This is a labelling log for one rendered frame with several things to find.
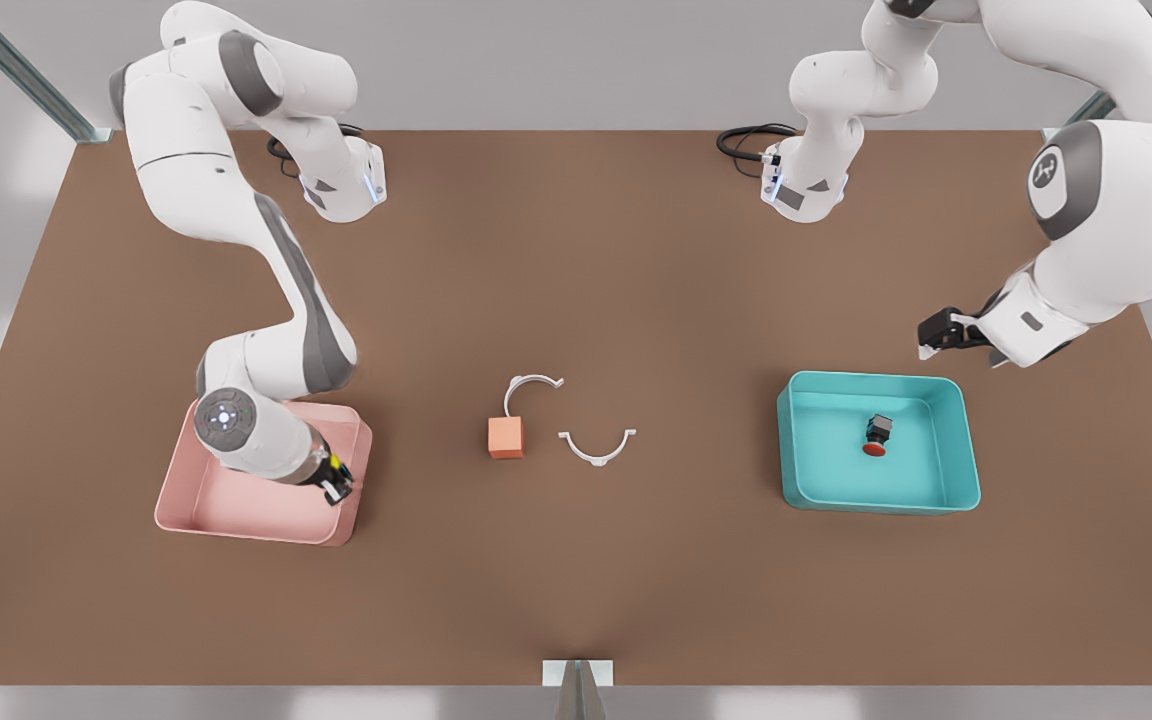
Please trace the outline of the pink storage box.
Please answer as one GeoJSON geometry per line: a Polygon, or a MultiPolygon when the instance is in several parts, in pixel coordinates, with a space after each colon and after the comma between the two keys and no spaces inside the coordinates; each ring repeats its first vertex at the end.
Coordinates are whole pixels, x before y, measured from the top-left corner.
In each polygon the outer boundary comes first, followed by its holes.
{"type": "Polygon", "coordinates": [[[251,541],[287,541],[335,547],[348,541],[364,497],[372,432],[347,406],[291,402],[291,414],[320,430],[351,470],[351,495],[332,506],[321,488],[280,486],[221,467],[196,438],[185,411],[177,444],[156,503],[157,526],[173,532],[251,541]]]}

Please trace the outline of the blue storage box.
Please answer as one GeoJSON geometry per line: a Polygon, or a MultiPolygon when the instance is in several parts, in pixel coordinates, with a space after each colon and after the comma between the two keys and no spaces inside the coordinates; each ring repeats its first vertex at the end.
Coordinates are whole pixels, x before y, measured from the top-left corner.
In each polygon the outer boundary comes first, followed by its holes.
{"type": "Polygon", "coordinates": [[[776,397],[782,495],[796,509],[941,516],[980,502],[963,392],[950,379],[797,372],[776,397]],[[861,450],[874,414],[887,454],[861,450]]]}

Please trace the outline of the white curved clip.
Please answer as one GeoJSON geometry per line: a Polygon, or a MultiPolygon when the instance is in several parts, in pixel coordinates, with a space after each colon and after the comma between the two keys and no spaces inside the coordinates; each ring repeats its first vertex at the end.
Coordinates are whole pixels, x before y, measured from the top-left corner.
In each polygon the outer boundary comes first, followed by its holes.
{"type": "Polygon", "coordinates": [[[561,430],[561,432],[558,433],[558,437],[563,439],[568,448],[570,448],[570,450],[573,452],[573,455],[579,457],[581,460],[584,460],[585,462],[589,462],[591,467],[604,468],[605,465],[608,464],[611,460],[616,458],[622,454],[623,450],[626,450],[626,445],[628,442],[628,439],[635,437],[636,433],[637,433],[636,429],[623,430],[622,439],[620,445],[617,445],[616,450],[611,450],[608,452],[608,454],[598,456],[590,455],[586,454],[586,452],[581,450],[579,446],[576,445],[575,439],[573,439],[573,435],[566,432],[566,430],[561,430]]]}
{"type": "Polygon", "coordinates": [[[511,381],[508,382],[506,395],[502,401],[502,410],[505,416],[511,416],[511,410],[509,410],[509,402],[511,402],[511,396],[515,391],[524,386],[526,382],[544,382],[552,388],[561,388],[564,384],[564,378],[552,378],[544,374],[526,374],[526,376],[515,376],[511,381]]]}

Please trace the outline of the silver frame post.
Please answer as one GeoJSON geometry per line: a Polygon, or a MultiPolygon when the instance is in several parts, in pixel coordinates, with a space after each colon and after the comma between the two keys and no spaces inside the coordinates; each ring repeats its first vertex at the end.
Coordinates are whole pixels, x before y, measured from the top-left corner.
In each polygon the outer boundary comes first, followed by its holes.
{"type": "Polygon", "coordinates": [[[1152,15],[1138,0],[1047,0],[1044,67],[1111,96],[1126,120],[1152,123],[1152,15]]]}
{"type": "Polygon", "coordinates": [[[600,689],[614,684],[614,661],[609,659],[543,660],[541,684],[558,688],[554,720],[605,720],[600,689]]]}
{"type": "Polygon", "coordinates": [[[77,143],[106,143],[113,129],[93,126],[0,31],[0,71],[77,143]]]}

